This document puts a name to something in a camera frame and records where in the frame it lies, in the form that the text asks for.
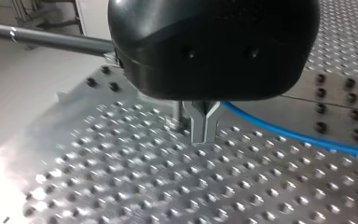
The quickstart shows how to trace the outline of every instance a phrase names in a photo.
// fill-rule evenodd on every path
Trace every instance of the white wall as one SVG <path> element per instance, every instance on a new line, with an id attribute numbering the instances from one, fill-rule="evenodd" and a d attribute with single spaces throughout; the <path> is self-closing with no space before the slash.
<path id="1" fill-rule="evenodd" d="M 111 39 L 107 22 L 108 0 L 76 0 L 86 36 Z"/>

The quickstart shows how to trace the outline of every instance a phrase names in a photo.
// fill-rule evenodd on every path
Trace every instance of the aluminum surface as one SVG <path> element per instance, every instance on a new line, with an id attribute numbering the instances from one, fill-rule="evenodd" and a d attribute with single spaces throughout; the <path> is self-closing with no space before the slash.
<path id="1" fill-rule="evenodd" d="M 343 96 L 358 92 L 358 0 L 322 2 L 304 76 L 283 97 L 237 103 L 261 119 L 358 145 Z M 225 112 L 215 144 L 167 129 L 167 104 L 112 68 L 0 147 L 0 223 L 358 224 L 358 157 L 260 130 Z M 315 77 L 325 74 L 322 86 Z M 347 77 L 356 80 L 342 91 Z M 120 86 L 111 92 L 110 82 Z M 323 99 L 315 91 L 325 88 Z M 326 112 L 315 112 L 326 103 Z M 314 124 L 325 122 L 325 134 Z"/>
<path id="2" fill-rule="evenodd" d="M 321 24 L 304 73 L 285 95 L 316 100 L 318 88 L 326 89 L 324 101 L 348 105 L 343 90 L 347 78 L 353 78 L 358 94 L 358 0 L 321 0 Z M 315 75 L 326 75 L 326 83 L 315 85 Z M 358 102 L 350 107 L 358 107 Z"/>
<path id="3" fill-rule="evenodd" d="M 358 158 L 229 113 L 215 144 L 192 146 L 141 101 L 99 110 L 36 176 L 23 207 L 30 223 L 358 223 Z"/>

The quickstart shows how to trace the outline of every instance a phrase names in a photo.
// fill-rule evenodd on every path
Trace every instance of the mounting hole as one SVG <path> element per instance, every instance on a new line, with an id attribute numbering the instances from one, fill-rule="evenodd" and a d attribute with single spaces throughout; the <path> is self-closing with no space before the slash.
<path id="1" fill-rule="evenodd" d="M 258 56 L 259 50 L 255 47 L 248 47 L 243 51 L 246 58 L 255 59 Z"/>
<path id="2" fill-rule="evenodd" d="M 193 59 L 196 56 L 196 51 L 191 47 L 183 47 L 181 51 L 185 59 Z"/>

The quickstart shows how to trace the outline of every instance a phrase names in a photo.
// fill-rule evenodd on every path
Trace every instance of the screw hole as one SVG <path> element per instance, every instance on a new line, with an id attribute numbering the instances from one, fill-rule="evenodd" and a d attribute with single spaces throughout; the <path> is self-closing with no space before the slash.
<path id="1" fill-rule="evenodd" d="M 258 53 L 259 53 L 258 49 L 254 47 L 248 47 L 243 52 L 244 56 L 250 59 L 255 59 L 258 56 Z"/>

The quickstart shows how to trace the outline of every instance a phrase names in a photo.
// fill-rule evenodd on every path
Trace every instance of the metal rod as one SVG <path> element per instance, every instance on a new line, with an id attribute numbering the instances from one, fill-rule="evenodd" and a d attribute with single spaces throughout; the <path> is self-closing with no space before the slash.
<path id="1" fill-rule="evenodd" d="M 111 41 L 76 35 L 59 35 L 49 32 L 0 25 L 0 38 L 18 43 L 39 45 L 54 49 L 101 56 L 115 50 Z"/>

